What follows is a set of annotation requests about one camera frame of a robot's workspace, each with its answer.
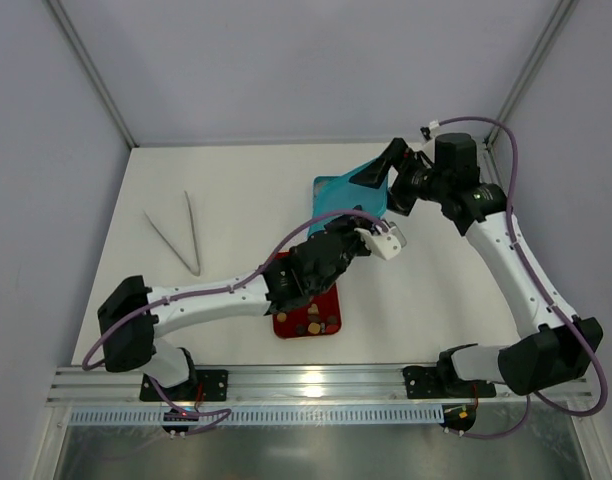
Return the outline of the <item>teal tin lid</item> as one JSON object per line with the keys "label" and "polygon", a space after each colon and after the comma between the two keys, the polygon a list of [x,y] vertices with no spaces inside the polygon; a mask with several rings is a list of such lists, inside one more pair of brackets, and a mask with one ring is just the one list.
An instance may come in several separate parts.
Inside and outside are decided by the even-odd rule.
{"label": "teal tin lid", "polygon": [[367,212],[376,218],[381,218],[387,209],[387,178],[378,189],[371,189],[352,184],[350,178],[357,173],[365,163],[339,177],[339,196],[343,207],[339,210],[357,209]]}

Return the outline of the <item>silver metal tongs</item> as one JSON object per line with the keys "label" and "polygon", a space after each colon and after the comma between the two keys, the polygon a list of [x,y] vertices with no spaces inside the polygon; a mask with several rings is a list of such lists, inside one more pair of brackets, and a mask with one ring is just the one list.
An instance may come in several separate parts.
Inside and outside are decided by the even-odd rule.
{"label": "silver metal tongs", "polygon": [[198,229],[193,199],[184,190],[179,199],[169,200],[163,206],[143,209],[143,218],[154,235],[192,276],[202,273]]}

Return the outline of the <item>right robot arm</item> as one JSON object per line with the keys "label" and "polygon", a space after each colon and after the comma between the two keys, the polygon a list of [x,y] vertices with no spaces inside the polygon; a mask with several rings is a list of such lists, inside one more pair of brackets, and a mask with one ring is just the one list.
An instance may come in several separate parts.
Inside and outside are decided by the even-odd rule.
{"label": "right robot arm", "polygon": [[502,188],[480,179],[475,140],[466,133],[440,134],[415,151],[401,138],[350,179],[377,189],[389,171],[387,207],[407,215],[419,200],[441,207],[459,234],[485,262],[515,322],[519,341],[509,346],[454,347],[437,362],[445,383],[488,381],[518,395],[581,378],[591,364],[603,330],[594,318],[582,319],[537,266],[527,268],[531,251],[507,212]]}

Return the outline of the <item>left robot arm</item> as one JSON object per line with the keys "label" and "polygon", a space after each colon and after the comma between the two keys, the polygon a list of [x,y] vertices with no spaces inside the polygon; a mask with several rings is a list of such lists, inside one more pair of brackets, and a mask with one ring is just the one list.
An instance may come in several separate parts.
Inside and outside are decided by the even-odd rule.
{"label": "left robot arm", "polygon": [[166,335],[194,325],[238,316],[264,317],[306,307],[329,291],[357,257],[369,250],[361,232],[374,233],[378,219],[359,210],[335,210],[325,225],[283,253],[275,249],[255,271],[214,284],[155,288],[142,276],[124,279],[99,307],[103,357],[85,355],[86,370],[139,371],[153,386],[175,396],[199,383],[190,352]]}

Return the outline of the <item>teal square tin box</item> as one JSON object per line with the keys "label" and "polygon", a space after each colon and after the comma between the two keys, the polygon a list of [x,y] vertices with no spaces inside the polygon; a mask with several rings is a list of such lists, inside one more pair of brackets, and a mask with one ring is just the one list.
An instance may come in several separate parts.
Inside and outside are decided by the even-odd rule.
{"label": "teal square tin box", "polygon": [[339,196],[338,176],[317,176],[312,185],[313,217],[318,218],[343,207]]}

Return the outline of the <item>red rectangular tray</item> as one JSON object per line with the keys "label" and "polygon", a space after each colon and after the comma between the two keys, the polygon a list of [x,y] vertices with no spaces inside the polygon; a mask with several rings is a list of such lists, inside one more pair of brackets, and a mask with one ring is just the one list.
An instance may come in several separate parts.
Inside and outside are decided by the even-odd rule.
{"label": "red rectangular tray", "polygon": [[[291,340],[291,339],[300,339],[300,338],[316,338],[316,337],[326,337],[330,335],[335,335],[342,328],[342,315],[341,315],[341,307],[338,296],[337,285],[334,284],[324,293],[317,295],[309,295],[307,296],[302,288],[298,280],[293,275],[293,272],[290,269],[287,269],[287,263],[284,261],[284,258],[289,255],[288,251],[280,251],[277,253],[273,262],[271,263],[272,267],[281,266],[282,269],[277,269],[276,272],[279,274],[281,279],[285,279],[288,281],[287,286],[280,287],[280,303],[284,305],[288,304],[287,310],[282,311],[273,311],[268,310],[266,315],[270,318],[270,323],[272,325],[273,333],[280,339],[283,340]],[[319,313],[317,314],[320,317],[320,322],[317,324],[326,324],[328,325],[338,325],[339,330],[335,333],[320,333],[313,335],[308,332],[308,326],[310,322],[308,320],[308,312],[310,306],[312,304],[316,304],[319,308]],[[287,315],[287,319],[285,322],[278,322],[277,315],[279,313],[285,313]],[[327,317],[333,315],[338,319],[337,324],[328,324]],[[306,332],[303,335],[298,335],[295,333],[295,327],[297,325],[303,325],[306,328]]]}

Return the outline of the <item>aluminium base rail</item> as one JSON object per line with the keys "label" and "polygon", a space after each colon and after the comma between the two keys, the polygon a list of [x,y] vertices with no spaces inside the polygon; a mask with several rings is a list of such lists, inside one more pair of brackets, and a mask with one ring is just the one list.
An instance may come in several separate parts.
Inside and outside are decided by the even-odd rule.
{"label": "aluminium base rail", "polygon": [[[462,397],[441,397],[430,388],[404,376],[403,364],[333,365],[214,365],[224,370],[218,380],[229,404],[262,403],[466,403],[478,401],[523,402],[522,396],[497,385],[496,395],[485,397],[480,388]],[[145,388],[139,372],[84,371],[78,366],[60,367],[46,398],[49,407],[75,405],[132,406]]]}

